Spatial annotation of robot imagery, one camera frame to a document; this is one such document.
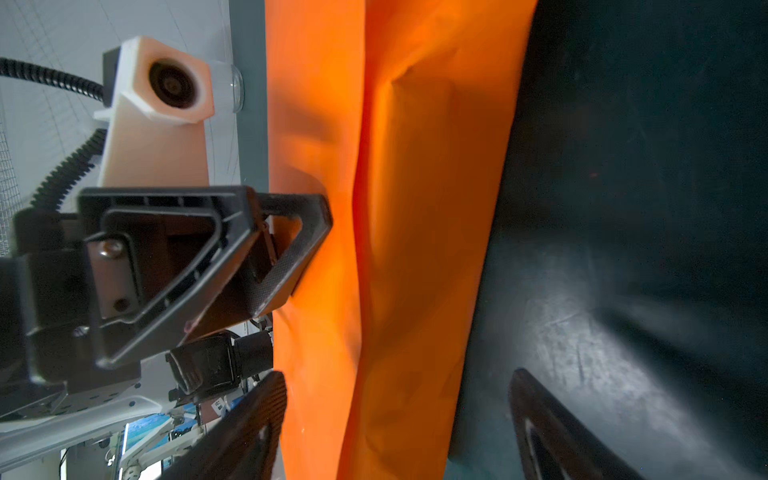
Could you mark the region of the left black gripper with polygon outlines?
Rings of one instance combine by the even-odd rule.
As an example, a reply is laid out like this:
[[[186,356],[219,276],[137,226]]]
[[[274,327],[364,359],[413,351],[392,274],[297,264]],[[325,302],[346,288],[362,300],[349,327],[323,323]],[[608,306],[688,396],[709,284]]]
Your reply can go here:
[[[139,361],[189,337],[261,221],[246,186],[86,188],[77,213],[82,228],[74,214],[35,208],[12,221],[21,338],[37,384],[139,380]]]

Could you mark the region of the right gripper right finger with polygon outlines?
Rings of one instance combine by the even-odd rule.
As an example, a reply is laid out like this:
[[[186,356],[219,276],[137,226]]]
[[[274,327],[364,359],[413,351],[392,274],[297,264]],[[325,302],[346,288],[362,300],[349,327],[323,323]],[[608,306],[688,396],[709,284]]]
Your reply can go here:
[[[514,371],[508,399],[526,479],[639,479],[528,370]]]

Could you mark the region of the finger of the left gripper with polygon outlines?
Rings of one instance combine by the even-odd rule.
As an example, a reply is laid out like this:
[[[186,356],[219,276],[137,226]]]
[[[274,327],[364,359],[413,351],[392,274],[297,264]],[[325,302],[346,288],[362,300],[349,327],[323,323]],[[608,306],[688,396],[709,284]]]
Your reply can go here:
[[[255,193],[253,197],[258,206],[256,240],[239,275],[249,314],[261,317],[286,303],[333,220],[328,201],[320,194]],[[274,240],[267,222],[270,217],[300,223],[287,246],[279,247]]]

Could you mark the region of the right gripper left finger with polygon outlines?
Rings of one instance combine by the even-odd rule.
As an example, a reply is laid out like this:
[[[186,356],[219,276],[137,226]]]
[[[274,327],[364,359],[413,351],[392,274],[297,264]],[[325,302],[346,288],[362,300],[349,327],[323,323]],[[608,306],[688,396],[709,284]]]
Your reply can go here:
[[[284,375],[272,371],[161,477],[269,479],[287,409]]]

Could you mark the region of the orange wrapping paper sheet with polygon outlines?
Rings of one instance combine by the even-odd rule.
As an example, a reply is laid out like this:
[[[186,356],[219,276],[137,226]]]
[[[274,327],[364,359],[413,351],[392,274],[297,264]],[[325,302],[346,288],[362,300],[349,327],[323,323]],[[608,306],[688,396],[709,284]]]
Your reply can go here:
[[[446,467],[532,1],[269,1],[270,186],[333,226],[274,316],[291,479]]]

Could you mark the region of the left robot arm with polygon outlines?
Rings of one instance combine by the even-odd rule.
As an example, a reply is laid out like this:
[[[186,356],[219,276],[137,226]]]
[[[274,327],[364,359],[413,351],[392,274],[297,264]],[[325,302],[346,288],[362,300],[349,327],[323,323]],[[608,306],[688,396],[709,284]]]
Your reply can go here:
[[[44,417],[24,453],[135,406],[166,355],[183,399],[208,393],[207,339],[281,307],[328,235],[320,195],[184,186],[193,132],[111,120],[13,219],[1,262],[1,417]]]

